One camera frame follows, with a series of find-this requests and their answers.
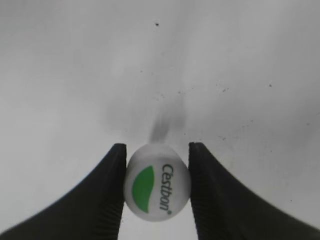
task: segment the white background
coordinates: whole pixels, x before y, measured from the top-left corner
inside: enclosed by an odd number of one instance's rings
[[[156,118],[320,227],[320,1],[0,1],[0,231],[77,185]],[[120,240],[197,239],[190,203]]]

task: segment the green leaf logo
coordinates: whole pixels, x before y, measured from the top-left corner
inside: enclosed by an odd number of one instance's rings
[[[154,188],[155,173],[152,166],[146,167],[136,176],[132,186],[135,204],[145,213],[149,213],[149,200]]]

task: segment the white surface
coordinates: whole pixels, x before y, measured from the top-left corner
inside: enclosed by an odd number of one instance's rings
[[[114,143],[129,159],[160,110],[185,163],[202,141],[319,228],[319,13],[316,0],[0,1],[0,230],[64,195]],[[119,239],[150,238],[197,239],[190,203],[163,223],[125,207]]]

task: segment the green logo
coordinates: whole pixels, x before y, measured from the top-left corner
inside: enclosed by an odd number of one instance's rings
[[[146,167],[136,176],[132,186],[132,196],[137,207],[149,213],[149,200],[155,184],[155,172],[152,166]]]

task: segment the white bottle cap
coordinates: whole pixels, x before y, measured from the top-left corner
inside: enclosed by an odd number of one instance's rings
[[[187,166],[169,146],[153,143],[131,157],[124,180],[124,199],[143,220],[159,222],[177,215],[191,194]]]

